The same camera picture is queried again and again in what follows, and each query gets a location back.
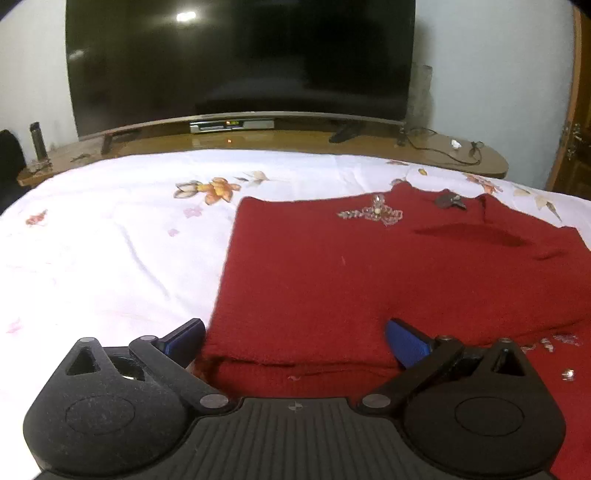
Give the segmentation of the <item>silver set-top box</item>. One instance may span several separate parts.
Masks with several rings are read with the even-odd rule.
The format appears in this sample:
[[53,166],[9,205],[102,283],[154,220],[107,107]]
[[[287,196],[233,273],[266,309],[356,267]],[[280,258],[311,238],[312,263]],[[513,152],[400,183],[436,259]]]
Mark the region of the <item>silver set-top box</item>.
[[276,122],[270,118],[202,120],[189,123],[191,134],[219,133],[242,130],[273,130]]

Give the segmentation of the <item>wooden tv stand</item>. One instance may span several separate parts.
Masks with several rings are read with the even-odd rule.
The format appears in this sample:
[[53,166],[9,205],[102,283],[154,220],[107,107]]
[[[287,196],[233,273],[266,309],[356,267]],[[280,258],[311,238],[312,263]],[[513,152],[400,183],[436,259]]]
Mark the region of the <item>wooden tv stand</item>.
[[398,134],[359,135],[342,143],[332,143],[328,131],[259,130],[206,134],[176,134],[152,138],[123,135],[97,137],[60,147],[49,160],[30,164],[18,175],[20,185],[34,187],[43,181],[97,161],[130,155],[163,154],[204,149],[270,150],[310,154],[372,156],[502,179],[509,171],[507,160],[480,142],[461,139],[454,150],[451,138],[427,131],[409,136],[405,146],[397,145]]

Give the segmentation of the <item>brown wooden door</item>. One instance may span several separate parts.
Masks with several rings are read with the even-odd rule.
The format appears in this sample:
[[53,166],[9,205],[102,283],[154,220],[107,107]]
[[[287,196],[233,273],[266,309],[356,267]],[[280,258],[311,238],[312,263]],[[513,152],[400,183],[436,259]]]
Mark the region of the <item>brown wooden door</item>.
[[571,161],[563,150],[557,156],[546,189],[590,199],[590,18],[573,7],[574,61],[566,120],[581,125],[582,142]]

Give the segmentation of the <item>clear glass vase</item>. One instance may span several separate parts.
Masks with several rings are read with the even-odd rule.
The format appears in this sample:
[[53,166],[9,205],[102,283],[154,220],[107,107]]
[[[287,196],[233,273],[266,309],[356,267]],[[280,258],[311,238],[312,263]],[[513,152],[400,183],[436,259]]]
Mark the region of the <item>clear glass vase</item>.
[[409,136],[428,131],[432,108],[432,77],[431,66],[418,63],[412,65],[407,112],[404,124],[399,129],[398,146],[405,146]]

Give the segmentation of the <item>red knit sweater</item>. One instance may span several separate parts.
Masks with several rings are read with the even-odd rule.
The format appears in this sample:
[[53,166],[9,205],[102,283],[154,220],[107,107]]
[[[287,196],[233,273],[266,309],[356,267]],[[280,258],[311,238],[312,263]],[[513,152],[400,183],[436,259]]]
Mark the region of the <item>red knit sweater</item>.
[[588,478],[590,253],[577,230],[487,194],[443,207],[401,183],[384,201],[394,216],[372,220],[372,195],[242,200],[197,375],[233,397],[356,400],[400,373],[393,318],[469,345],[508,337],[565,415],[554,473]]

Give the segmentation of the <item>black curved television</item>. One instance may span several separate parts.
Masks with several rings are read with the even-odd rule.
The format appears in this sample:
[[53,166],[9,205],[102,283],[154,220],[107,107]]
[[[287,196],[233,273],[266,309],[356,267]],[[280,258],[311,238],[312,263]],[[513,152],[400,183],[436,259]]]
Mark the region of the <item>black curved television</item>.
[[65,20],[80,136],[250,112],[406,116],[412,1],[70,1]]

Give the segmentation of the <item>black garment on chair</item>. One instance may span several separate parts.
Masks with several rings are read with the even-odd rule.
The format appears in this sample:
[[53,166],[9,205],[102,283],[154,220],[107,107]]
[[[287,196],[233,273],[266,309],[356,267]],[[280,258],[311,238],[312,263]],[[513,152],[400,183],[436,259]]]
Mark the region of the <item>black garment on chair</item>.
[[0,213],[24,196],[29,187],[17,181],[26,163],[20,143],[7,129],[0,132]]

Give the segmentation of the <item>white floral bed sheet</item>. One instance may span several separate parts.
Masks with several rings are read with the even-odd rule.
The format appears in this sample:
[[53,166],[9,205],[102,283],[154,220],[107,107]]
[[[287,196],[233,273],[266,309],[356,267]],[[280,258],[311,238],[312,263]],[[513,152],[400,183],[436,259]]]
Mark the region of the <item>white floral bed sheet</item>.
[[[590,204],[473,174],[377,158],[204,151],[104,161],[41,184],[1,217],[1,370],[40,383],[83,335],[124,343],[198,317],[211,325],[242,200],[372,195],[361,216],[392,218],[394,186],[441,194],[443,207],[490,195],[579,233]],[[17,368],[23,360],[23,370]]]

